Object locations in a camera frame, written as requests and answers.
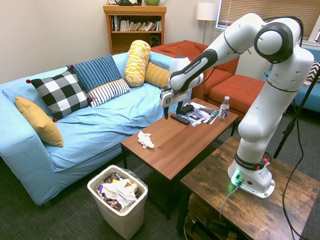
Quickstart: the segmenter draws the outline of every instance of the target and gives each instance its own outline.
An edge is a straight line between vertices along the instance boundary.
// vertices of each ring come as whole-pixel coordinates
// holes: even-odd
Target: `light blue couch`
[[[308,48],[306,48],[306,49],[313,54],[315,61],[320,61],[320,50],[308,49]],[[272,69],[272,66],[270,68],[270,71],[266,73],[267,75],[270,75],[271,69]],[[303,108],[320,113],[320,85],[318,83],[316,85],[317,86],[314,86],[314,88],[312,89]],[[300,91],[297,93],[297,95],[295,96],[294,100],[295,100],[295,103],[297,106],[300,106],[302,100],[304,99],[304,97],[308,91],[308,88],[309,88],[308,86],[303,86],[300,89]]]
[[[114,55],[113,59],[123,76],[128,53]],[[172,58],[151,52],[150,61],[169,69]],[[0,156],[37,205],[119,155],[123,140],[163,117],[161,90],[145,83],[96,108],[82,108],[56,122],[63,148],[44,143],[15,107],[14,97],[33,101],[52,117],[26,79],[53,77],[66,69],[0,84]]]

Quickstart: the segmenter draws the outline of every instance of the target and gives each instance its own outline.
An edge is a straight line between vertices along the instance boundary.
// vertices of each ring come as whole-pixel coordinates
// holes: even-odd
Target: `crumpled tissue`
[[[155,147],[155,145],[150,140],[150,136],[150,133],[143,133],[142,131],[138,133],[138,142],[142,144],[142,148],[146,149],[149,147],[153,149]]]
[[[131,183],[129,179],[123,179],[113,183],[103,183],[102,186],[103,189],[101,193],[104,193],[105,197],[108,199],[117,200],[122,209],[137,200],[135,191],[138,185],[136,183]]]

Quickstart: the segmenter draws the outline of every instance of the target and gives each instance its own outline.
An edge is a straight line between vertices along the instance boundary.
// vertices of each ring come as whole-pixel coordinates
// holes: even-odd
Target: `lamp shade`
[[[204,21],[215,21],[218,15],[218,4],[214,2],[199,2],[196,19]]]

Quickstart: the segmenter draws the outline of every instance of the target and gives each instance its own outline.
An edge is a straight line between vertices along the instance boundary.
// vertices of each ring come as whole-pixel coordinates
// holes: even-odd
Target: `white striped pillow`
[[[125,80],[119,79],[106,83],[104,85],[98,86],[88,92],[88,96],[91,101],[91,106],[93,108],[108,102],[111,99],[119,97],[123,94],[130,92],[130,87]]]

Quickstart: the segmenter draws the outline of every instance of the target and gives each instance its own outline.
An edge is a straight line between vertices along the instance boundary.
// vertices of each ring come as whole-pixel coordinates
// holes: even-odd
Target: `magazine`
[[[190,125],[193,127],[196,127],[201,123],[210,125],[216,120],[219,114],[219,110],[217,109],[203,106],[195,102],[191,102],[190,104],[193,105],[194,107],[193,111],[188,112],[186,115],[182,115],[182,114],[178,114],[178,115],[184,119],[189,120]]]

